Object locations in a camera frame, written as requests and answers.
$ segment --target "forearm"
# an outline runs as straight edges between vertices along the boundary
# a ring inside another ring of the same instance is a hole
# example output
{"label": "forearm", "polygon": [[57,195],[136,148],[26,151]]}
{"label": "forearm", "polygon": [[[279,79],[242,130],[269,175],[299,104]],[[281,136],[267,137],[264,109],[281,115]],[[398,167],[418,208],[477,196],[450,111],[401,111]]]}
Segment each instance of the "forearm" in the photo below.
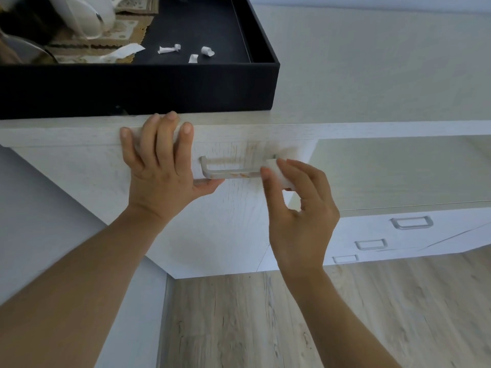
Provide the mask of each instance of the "forearm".
{"label": "forearm", "polygon": [[285,277],[285,281],[326,367],[400,368],[346,305],[322,269],[301,280]]}
{"label": "forearm", "polygon": [[128,284],[162,228],[126,210],[2,305],[0,366],[93,367]]}

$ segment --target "placemat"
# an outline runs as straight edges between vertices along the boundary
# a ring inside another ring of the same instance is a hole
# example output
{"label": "placemat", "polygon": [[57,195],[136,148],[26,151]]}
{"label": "placemat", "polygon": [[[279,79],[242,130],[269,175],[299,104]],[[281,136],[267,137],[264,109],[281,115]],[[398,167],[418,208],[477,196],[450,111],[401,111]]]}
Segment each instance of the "placemat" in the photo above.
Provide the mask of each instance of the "placemat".
{"label": "placemat", "polygon": [[116,6],[116,12],[132,14],[158,14],[159,0],[123,0]]}
{"label": "placemat", "polygon": [[95,49],[95,48],[53,48],[47,47],[52,55],[56,58],[58,63],[70,64],[70,63],[131,63],[133,61],[134,54],[123,58],[115,59],[109,58],[107,61],[101,62],[96,57],[109,54],[115,51],[113,49]]}
{"label": "placemat", "polygon": [[64,27],[49,45],[122,47],[132,42],[141,43],[152,20],[153,17],[148,16],[116,15],[116,22],[112,30],[93,40],[77,36],[68,27]]}

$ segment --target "eraser sponge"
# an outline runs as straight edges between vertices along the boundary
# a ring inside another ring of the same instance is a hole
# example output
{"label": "eraser sponge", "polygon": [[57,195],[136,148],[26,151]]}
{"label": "eraser sponge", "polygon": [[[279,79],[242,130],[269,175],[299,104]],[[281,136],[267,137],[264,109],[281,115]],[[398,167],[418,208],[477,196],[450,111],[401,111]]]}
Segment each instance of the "eraser sponge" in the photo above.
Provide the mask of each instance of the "eraser sponge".
{"label": "eraser sponge", "polygon": [[278,177],[282,188],[290,188],[292,191],[295,191],[295,186],[288,179],[285,178],[283,173],[279,170],[278,164],[276,163],[276,159],[266,160],[265,167],[271,169],[271,171],[276,174]]}

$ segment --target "cabinet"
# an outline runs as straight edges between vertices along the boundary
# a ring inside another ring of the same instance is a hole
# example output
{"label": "cabinet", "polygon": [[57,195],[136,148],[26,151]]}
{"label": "cabinet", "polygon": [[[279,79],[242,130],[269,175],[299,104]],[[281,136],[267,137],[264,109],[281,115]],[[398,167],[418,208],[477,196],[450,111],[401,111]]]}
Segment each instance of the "cabinet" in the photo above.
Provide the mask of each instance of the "cabinet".
{"label": "cabinet", "polygon": [[[324,170],[342,217],[326,265],[487,244],[476,237],[491,222],[491,18],[255,9],[281,62],[273,109],[183,114],[194,176],[200,156],[213,169],[279,154]],[[0,144],[109,223],[129,185],[118,130],[138,133],[146,118],[5,120]],[[277,268],[260,180],[228,180],[189,205],[147,255],[175,278]]]}

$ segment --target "silver drawer pull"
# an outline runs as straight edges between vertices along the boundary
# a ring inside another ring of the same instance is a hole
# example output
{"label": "silver drawer pull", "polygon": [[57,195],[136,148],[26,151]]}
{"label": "silver drawer pull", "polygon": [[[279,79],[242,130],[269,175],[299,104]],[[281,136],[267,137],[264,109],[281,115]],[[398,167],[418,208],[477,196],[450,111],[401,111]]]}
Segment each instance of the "silver drawer pull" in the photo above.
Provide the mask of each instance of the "silver drawer pull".
{"label": "silver drawer pull", "polygon": [[342,263],[358,262],[359,260],[357,255],[332,257],[332,259],[337,265],[341,265]]}
{"label": "silver drawer pull", "polygon": [[433,221],[430,216],[414,217],[414,218],[392,218],[390,220],[397,229],[416,229],[430,228],[433,226]]}
{"label": "silver drawer pull", "polygon": [[[273,159],[278,159],[278,155],[274,155]],[[201,170],[207,179],[232,179],[232,178],[258,178],[261,177],[259,168],[257,169],[224,169],[210,170],[208,169],[208,159],[206,156],[199,158],[201,162]]]}
{"label": "silver drawer pull", "polygon": [[359,250],[376,250],[387,248],[387,241],[385,239],[355,241],[354,243]]}

